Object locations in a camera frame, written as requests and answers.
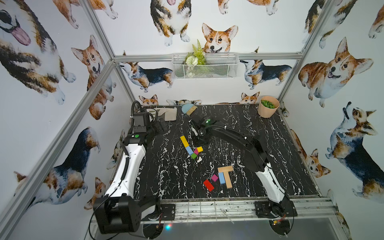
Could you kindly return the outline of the short yellow block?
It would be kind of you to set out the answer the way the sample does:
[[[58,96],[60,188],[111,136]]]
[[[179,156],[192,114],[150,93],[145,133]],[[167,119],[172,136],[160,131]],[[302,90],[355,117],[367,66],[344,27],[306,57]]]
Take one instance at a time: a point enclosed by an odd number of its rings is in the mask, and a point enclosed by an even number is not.
[[[188,143],[187,139],[185,138],[185,136],[181,136],[180,139],[181,139],[184,147],[187,148],[189,146],[189,143]]]

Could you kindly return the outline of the small light blue block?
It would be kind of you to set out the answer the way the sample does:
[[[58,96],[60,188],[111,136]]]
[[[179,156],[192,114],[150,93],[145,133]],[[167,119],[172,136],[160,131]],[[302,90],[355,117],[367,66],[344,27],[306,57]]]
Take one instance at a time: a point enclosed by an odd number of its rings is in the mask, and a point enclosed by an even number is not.
[[[186,147],[186,150],[187,150],[187,152],[188,152],[188,154],[191,156],[192,154],[194,154],[194,151],[191,149],[191,147],[190,146],[187,146]]]

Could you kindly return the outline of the long natural wood block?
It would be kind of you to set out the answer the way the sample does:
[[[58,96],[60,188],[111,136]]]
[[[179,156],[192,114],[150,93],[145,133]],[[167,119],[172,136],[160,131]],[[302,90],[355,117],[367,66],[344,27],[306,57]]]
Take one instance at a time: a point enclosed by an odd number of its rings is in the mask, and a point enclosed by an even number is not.
[[[234,170],[233,166],[226,166],[226,167],[218,168],[219,173],[232,172],[233,170]]]

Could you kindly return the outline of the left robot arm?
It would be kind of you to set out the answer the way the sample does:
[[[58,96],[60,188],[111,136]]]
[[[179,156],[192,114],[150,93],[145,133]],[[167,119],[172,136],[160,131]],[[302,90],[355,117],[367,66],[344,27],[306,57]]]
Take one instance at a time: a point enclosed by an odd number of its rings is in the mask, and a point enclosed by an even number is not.
[[[136,232],[145,218],[156,221],[163,215],[160,199],[155,196],[134,199],[135,182],[148,144],[168,131],[164,119],[145,124],[136,121],[126,138],[120,142],[124,155],[116,175],[103,197],[93,205],[101,234]]]

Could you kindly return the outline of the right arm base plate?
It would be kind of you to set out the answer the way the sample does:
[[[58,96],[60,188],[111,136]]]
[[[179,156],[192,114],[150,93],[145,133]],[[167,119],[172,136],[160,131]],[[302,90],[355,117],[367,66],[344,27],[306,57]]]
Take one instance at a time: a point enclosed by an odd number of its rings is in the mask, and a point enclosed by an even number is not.
[[[272,201],[255,202],[256,215],[259,218],[277,219],[282,217],[297,217],[298,213],[294,203],[290,200],[283,200],[277,204]]]

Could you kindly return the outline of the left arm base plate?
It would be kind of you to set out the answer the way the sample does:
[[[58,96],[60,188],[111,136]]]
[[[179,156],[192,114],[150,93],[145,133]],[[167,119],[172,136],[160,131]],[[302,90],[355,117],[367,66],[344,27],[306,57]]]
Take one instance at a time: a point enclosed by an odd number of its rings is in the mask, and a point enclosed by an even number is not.
[[[157,221],[174,221],[176,215],[175,204],[161,204]]]

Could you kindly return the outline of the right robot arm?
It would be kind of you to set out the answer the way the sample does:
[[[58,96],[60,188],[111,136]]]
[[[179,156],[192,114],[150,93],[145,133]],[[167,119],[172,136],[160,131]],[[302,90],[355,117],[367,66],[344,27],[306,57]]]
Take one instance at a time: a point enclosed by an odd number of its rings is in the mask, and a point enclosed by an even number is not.
[[[261,138],[241,133],[209,117],[193,114],[189,118],[191,128],[196,131],[193,141],[197,145],[206,145],[215,137],[240,149],[243,165],[257,174],[267,192],[269,206],[260,213],[282,216],[290,200],[273,172],[266,144]]]

